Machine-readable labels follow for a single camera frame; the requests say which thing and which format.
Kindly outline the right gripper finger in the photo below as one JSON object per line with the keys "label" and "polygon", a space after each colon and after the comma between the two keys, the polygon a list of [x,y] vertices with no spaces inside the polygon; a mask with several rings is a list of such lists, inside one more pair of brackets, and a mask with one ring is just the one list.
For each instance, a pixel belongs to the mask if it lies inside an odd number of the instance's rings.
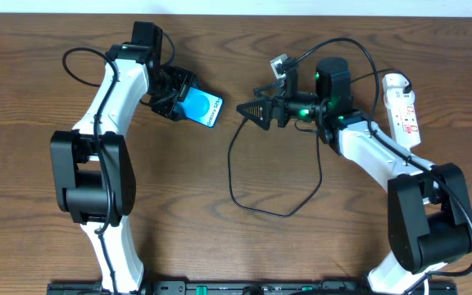
{"label": "right gripper finger", "polygon": [[277,79],[274,83],[265,86],[256,87],[253,89],[254,95],[260,95],[261,93],[267,92],[271,89],[281,89],[285,85],[284,79]]}
{"label": "right gripper finger", "polygon": [[244,118],[254,122],[263,130],[270,128],[272,120],[272,102],[267,98],[260,98],[251,102],[240,104],[237,112]]}

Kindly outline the blue Samsung Galaxy smartphone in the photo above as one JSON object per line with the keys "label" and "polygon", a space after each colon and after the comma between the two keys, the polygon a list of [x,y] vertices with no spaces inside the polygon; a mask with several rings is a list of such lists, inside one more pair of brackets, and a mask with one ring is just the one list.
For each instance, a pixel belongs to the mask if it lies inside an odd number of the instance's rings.
{"label": "blue Samsung Galaxy smartphone", "polygon": [[177,102],[178,108],[188,120],[195,121],[208,128],[214,128],[224,101],[210,93],[191,87],[183,102]]}

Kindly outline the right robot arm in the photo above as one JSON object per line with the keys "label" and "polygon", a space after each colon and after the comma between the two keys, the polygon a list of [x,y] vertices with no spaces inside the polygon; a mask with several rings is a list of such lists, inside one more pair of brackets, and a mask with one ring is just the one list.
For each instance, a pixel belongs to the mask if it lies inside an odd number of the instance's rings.
{"label": "right robot arm", "polygon": [[452,164],[437,165],[416,156],[420,142],[415,95],[407,77],[388,72],[377,77],[375,90],[383,97],[391,131],[384,133],[353,105],[352,78],[347,61],[328,57],[315,68],[315,91],[297,88],[295,61],[275,58],[275,95],[263,88],[255,99],[238,106],[238,113],[262,129],[272,121],[315,124],[319,143],[355,162],[386,191],[389,254],[364,283],[325,282],[298,286],[298,294],[453,294],[456,285],[447,266],[472,256],[472,208],[465,176]]}

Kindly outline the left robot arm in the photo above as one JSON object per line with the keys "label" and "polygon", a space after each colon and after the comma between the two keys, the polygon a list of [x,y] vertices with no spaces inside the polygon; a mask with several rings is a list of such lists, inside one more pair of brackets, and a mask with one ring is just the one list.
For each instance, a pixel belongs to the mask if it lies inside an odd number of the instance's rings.
{"label": "left robot arm", "polygon": [[107,52],[72,48],[62,57],[66,66],[70,54],[89,52],[105,66],[88,110],[50,142],[57,205],[88,235],[103,293],[136,294],[143,286],[129,220],[137,184],[126,135],[134,113],[144,105],[169,120],[184,119],[180,104],[196,81],[193,73],[161,61],[167,38],[155,23],[136,21],[128,42]]}

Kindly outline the white USB charger plug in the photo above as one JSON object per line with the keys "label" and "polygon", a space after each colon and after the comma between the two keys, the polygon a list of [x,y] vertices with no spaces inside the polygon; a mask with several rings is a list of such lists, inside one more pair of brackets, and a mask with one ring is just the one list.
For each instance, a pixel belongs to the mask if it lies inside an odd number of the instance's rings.
{"label": "white USB charger plug", "polygon": [[383,77],[383,90],[401,89],[403,93],[409,93],[412,90],[412,84],[409,79],[400,73],[390,73]]}

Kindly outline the white power strip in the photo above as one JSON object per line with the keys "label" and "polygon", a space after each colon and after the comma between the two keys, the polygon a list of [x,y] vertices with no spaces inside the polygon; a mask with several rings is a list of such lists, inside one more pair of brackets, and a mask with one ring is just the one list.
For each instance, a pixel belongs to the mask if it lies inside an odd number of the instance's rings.
{"label": "white power strip", "polygon": [[399,88],[392,88],[384,92],[383,101],[393,141],[407,150],[419,145],[421,140],[415,113],[414,92],[403,93]]}

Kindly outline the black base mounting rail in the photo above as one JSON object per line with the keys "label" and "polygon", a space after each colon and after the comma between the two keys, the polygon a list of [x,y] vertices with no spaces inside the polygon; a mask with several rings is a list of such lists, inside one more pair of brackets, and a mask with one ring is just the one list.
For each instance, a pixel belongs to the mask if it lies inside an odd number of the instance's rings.
{"label": "black base mounting rail", "polygon": [[[46,294],[113,294],[101,283],[51,283]],[[147,294],[147,295],[242,295],[242,294],[382,294],[371,291],[367,283],[345,279],[327,279],[316,282],[285,283],[187,283],[184,281],[152,281],[143,282],[138,291],[118,294]],[[429,283],[428,294],[457,295],[458,289],[452,282]]]}

